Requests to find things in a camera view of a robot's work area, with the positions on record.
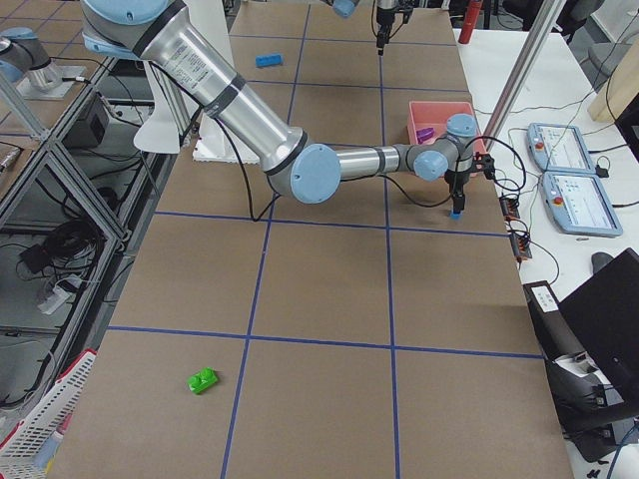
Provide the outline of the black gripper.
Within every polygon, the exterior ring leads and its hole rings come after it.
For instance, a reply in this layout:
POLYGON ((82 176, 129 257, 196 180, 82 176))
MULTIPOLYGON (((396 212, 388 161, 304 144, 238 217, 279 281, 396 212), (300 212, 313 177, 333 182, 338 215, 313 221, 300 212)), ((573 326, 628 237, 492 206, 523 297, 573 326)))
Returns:
POLYGON ((410 0, 376 0, 373 7, 373 33, 376 35, 377 54, 384 53, 388 37, 392 33, 392 26, 397 15, 402 16, 401 23, 405 24, 412 13, 410 0))
POLYGON ((452 212, 465 210, 464 186, 474 174, 483 174, 488 180, 494 180, 494 159, 487 153, 475 153, 471 157, 458 160, 444 174, 452 199, 452 212))

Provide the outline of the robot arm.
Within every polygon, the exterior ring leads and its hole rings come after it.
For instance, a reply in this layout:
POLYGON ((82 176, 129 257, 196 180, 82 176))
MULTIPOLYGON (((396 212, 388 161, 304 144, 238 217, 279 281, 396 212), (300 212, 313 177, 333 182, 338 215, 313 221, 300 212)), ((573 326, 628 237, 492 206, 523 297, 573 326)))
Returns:
MULTIPOLYGON (((342 19, 349 18, 359 2, 357 0, 324 1, 342 19)), ((390 40, 406 25, 418 5, 411 0, 373 1, 371 7, 371 31, 375 38, 377 54, 382 56, 390 40)))
POLYGON ((453 211, 460 214, 470 177, 494 177, 493 159, 475 150, 480 138, 469 114, 450 117, 431 144, 335 151, 282 120, 197 29, 185 2, 84 1, 81 8, 87 49, 142 60, 167 75, 258 156, 281 196, 319 204, 342 183, 411 172, 425 181, 445 179, 453 211))

